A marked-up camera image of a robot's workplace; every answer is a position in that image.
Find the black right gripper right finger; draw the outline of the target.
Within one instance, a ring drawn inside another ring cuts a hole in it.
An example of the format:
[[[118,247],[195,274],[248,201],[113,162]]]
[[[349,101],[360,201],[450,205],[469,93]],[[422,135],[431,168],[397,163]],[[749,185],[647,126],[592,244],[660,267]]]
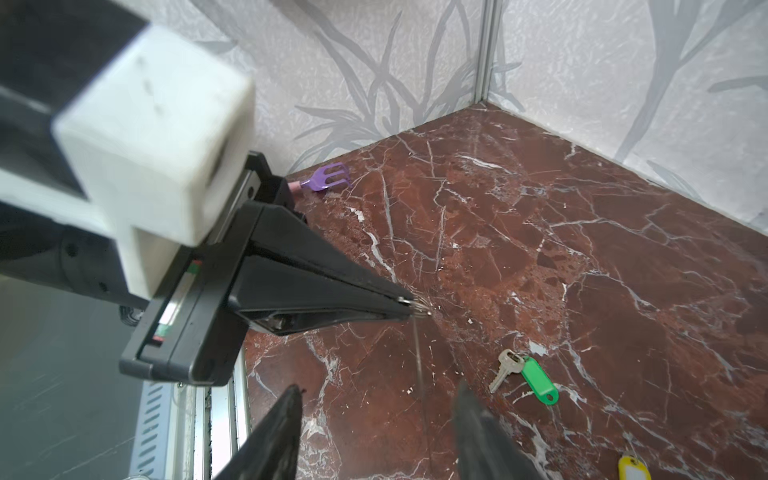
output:
[[[460,479],[543,478],[466,381],[459,383],[453,401],[452,426]]]

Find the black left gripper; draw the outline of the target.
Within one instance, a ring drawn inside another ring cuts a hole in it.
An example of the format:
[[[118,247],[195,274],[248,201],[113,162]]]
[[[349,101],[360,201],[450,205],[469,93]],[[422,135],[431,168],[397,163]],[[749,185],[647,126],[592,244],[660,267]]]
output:
[[[227,384],[248,330],[236,314],[278,336],[411,316],[411,292],[357,264],[286,209],[294,207],[287,183],[263,153],[248,154],[244,174],[210,238],[176,254],[121,355],[121,373]]]

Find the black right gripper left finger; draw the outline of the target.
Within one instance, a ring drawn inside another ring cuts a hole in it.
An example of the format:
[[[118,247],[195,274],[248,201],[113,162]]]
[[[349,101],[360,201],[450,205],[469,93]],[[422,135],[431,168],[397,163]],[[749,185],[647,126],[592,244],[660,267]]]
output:
[[[295,479],[302,431],[302,390],[290,385],[216,479]]]

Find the key with green tag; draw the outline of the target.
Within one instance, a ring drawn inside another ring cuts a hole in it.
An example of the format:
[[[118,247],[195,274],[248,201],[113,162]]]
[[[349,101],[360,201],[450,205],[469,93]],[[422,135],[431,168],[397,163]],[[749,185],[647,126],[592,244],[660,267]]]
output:
[[[536,398],[543,404],[552,406],[559,400],[559,391],[539,363],[532,357],[523,357],[510,349],[498,355],[499,368],[488,390],[495,393],[510,375],[521,375],[531,388]]]

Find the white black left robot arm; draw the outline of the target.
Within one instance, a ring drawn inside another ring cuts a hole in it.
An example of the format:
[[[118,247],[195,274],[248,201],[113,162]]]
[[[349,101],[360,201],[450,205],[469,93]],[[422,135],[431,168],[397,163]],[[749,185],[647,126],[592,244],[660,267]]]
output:
[[[143,313],[140,379],[222,386],[248,330],[404,320],[251,150],[252,79],[110,1],[1,5],[1,271]]]

